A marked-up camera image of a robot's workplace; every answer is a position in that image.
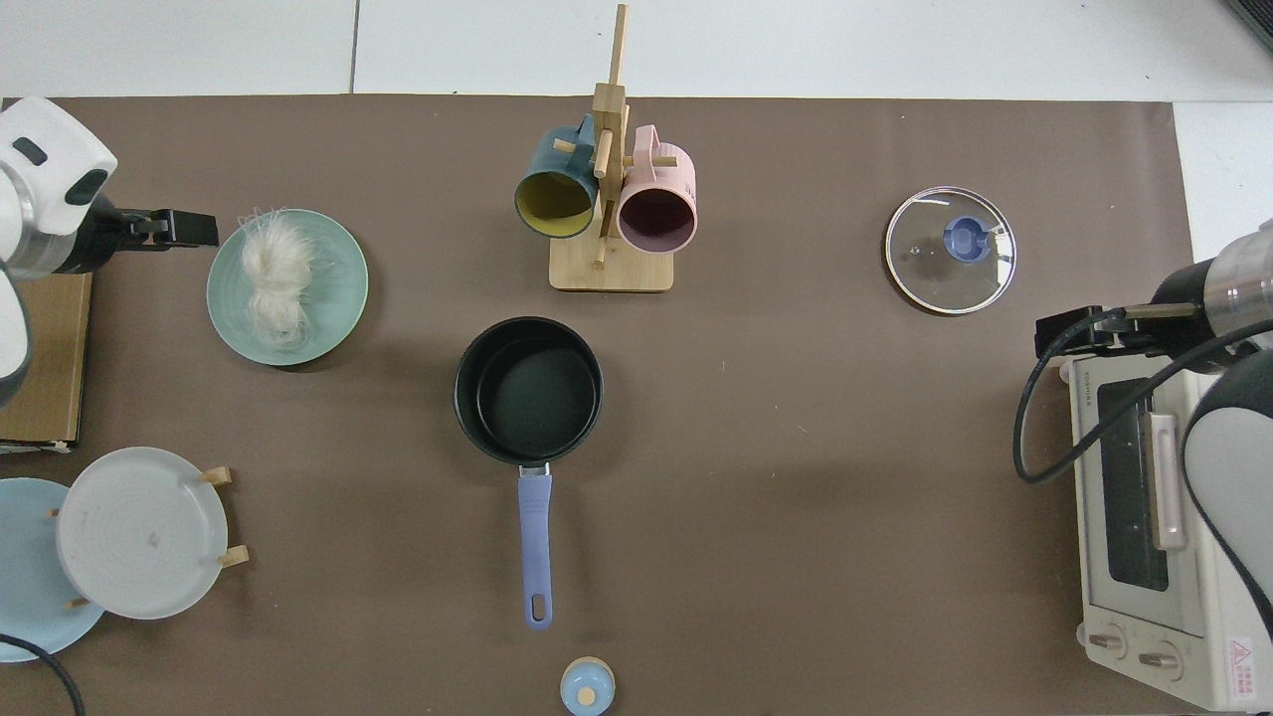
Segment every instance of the oven handle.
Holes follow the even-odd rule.
[[[1176,445],[1176,417],[1170,413],[1146,413],[1146,457],[1150,462],[1150,519],[1153,522],[1153,545],[1164,552],[1189,545],[1185,535],[1184,507],[1180,498],[1180,450]]]

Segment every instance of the blue mug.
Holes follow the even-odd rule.
[[[574,152],[554,149],[558,140],[573,144]],[[578,127],[563,125],[540,139],[531,166],[513,192],[517,215],[526,226],[552,238],[568,238],[588,228],[597,205],[597,177],[592,176],[594,147],[592,115],[584,115]]]

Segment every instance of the oven knob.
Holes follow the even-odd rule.
[[[1086,643],[1095,646],[1097,648],[1104,648],[1105,651],[1114,655],[1115,659],[1123,659],[1127,656],[1127,636],[1123,634],[1115,624],[1105,624],[1101,631],[1095,634],[1087,634],[1086,629],[1083,633],[1087,636]]]
[[[1139,656],[1141,664],[1158,669],[1171,677],[1172,682],[1179,682],[1185,675],[1185,662],[1180,657],[1180,651],[1167,641],[1160,641],[1150,654]]]

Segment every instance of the black saucepan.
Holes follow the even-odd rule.
[[[522,601],[533,629],[552,623],[549,462],[579,446],[601,412],[601,366],[550,319],[523,316],[482,331],[460,359],[456,417],[474,445],[518,466]]]

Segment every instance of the toaster oven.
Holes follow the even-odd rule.
[[[1069,361],[1073,434],[1167,364]],[[1273,643],[1184,487],[1178,441],[1202,381],[1183,372],[1122,417],[1074,464],[1088,659],[1213,711],[1273,708]]]

